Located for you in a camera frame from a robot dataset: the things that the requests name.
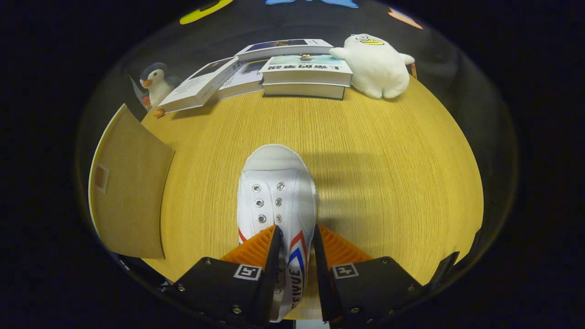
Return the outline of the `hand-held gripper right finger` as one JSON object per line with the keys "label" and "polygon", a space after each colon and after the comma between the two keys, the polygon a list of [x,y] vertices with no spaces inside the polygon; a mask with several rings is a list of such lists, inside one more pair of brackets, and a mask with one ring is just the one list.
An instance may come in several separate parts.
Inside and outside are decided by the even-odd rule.
{"label": "hand-held gripper right finger", "polygon": [[391,257],[372,258],[321,225],[314,229],[316,277],[323,321],[379,325],[428,293]]}

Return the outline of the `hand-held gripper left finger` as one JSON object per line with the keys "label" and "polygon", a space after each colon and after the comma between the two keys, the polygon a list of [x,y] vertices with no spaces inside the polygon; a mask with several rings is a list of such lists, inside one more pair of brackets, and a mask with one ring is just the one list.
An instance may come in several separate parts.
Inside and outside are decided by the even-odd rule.
{"label": "hand-held gripper left finger", "polygon": [[273,225],[219,260],[201,258],[165,288],[169,298],[221,327],[268,327],[282,248]]}

